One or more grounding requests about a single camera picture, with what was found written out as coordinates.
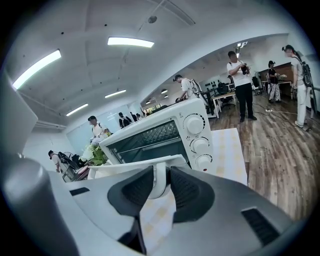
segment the white t-shirt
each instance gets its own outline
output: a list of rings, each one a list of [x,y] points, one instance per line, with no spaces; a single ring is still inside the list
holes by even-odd
[[[101,133],[103,133],[107,129],[102,123],[98,122],[96,126],[93,127],[93,134],[98,137]]]
[[[194,94],[192,90],[191,81],[188,78],[183,78],[181,81],[182,91],[186,92],[187,99],[196,99],[197,96]]]
[[[303,75],[301,62],[296,58],[291,58],[291,65],[296,67],[296,69],[298,70],[298,80],[303,80],[304,75]]]
[[[228,70],[228,73],[229,73],[229,70],[235,69],[237,66],[239,66],[243,62],[238,60],[236,63],[233,63],[233,62],[230,62],[230,63],[228,63],[226,65],[226,69]],[[251,84],[251,79],[250,79],[249,74],[243,74],[241,68],[239,68],[237,73],[232,75],[232,78],[233,78],[233,82],[234,82],[234,87],[242,86],[242,85],[245,85],[248,83]]]
[[[59,166],[60,166],[60,168],[61,168],[61,170],[62,170],[63,172],[66,172],[67,169],[69,168],[69,165],[68,165],[68,164],[65,164],[65,163],[62,163],[62,162],[61,162],[61,160],[60,160],[60,158],[59,158],[59,156],[58,156],[57,154],[54,154],[54,155],[52,156],[52,160],[53,160],[53,162],[54,162],[55,165],[56,165],[57,163],[59,163]]]

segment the green plant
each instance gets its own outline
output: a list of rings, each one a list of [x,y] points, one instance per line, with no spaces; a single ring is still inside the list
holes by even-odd
[[[103,165],[107,160],[106,154],[102,151],[100,146],[94,146],[92,151],[94,158],[91,159],[95,166]]]

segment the person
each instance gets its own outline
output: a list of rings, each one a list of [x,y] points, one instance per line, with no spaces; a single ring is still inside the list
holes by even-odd
[[[291,58],[291,68],[293,72],[292,87],[297,88],[297,120],[294,122],[296,126],[303,128],[306,119],[306,100],[307,100],[307,87],[304,83],[304,75],[302,68],[302,60],[297,51],[290,45],[282,48],[284,55]]]
[[[119,125],[120,125],[121,129],[132,123],[131,119],[127,116],[124,117],[124,115],[121,112],[119,113],[119,117],[120,117],[119,118]]]
[[[240,123],[245,121],[246,107],[248,110],[248,118],[257,120],[257,118],[254,116],[252,108],[253,96],[252,84],[249,78],[249,68],[245,63],[238,60],[238,57],[234,51],[229,51],[228,56],[230,62],[226,65],[226,69],[229,75],[232,76],[235,87],[235,95],[239,101]]]
[[[109,137],[112,134],[107,127],[97,121],[97,118],[94,115],[90,116],[88,121],[91,125],[93,125],[92,132],[94,138],[99,138],[100,136],[104,135]]]
[[[279,89],[279,84],[278,84],[278,74],[274,70],[274,65],[275,65],[275,62],[270,60],[268,63],[268,66],[269,66],[268,74],[270,77],[270,86],[271,86],[269,102],[273,103],[274,97],[275,97],[275,102],[279,103],[280,102],[280,89]]]
[[[72,168],[68,164],[62,163],[58,154],[55,154],[52,150],[50,150],[48,152],[48,155],[55,165],[55,170],[58,173],[60,173],[60,172],[62,174],[66,173],[68,175],[69,179],[72,179],[72,177],[74,176],[74,172],[73,172]]]
[[[133,121],[137,121],[137,116],[135,115],[135,114],[132,114],[132,112],[130,112],[130,114],[131,114],[131,116],[132,116],[132,118],[133,118]]]
[[[202,94],[200,94],[200,87],[196,84],[196,82],[192,79],[188,79],[188,78],[183,78],[181,75],[177,74],[173,81],[178,82],[179,84],[181,84],[181,88],[182,88],[182,95],[176,99],[176,103],[177,102],[181,102],[184,100],[184,97],[186,97],[186,99],[197,99],[197,98],[201,98],[203,103],[208,106],[207,101],[204,99],[204,97],[202,96]]]

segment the white pants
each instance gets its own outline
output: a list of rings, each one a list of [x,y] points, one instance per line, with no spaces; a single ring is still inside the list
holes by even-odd
[[[306,119],[306,102],[307,102],[307,87],[302,80],[297,82],[297,100],[298,100],[298,116],[296,121],[299,126],[304,126]]]
[[[277,83],[271,83],[271,92],[270,92],[270,97],[269,100],[274,100],[275,97],[275,101],[280,101],[280,89],[279,89],[279,84]]]

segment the cable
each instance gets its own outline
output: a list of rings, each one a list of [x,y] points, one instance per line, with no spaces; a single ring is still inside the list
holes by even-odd
[[[262,115],[264,115],[264,116],[270,116],[270,114],[265,114],[265,113],[261,113],[261,112],[253,112],[253,113],[262,114]]]

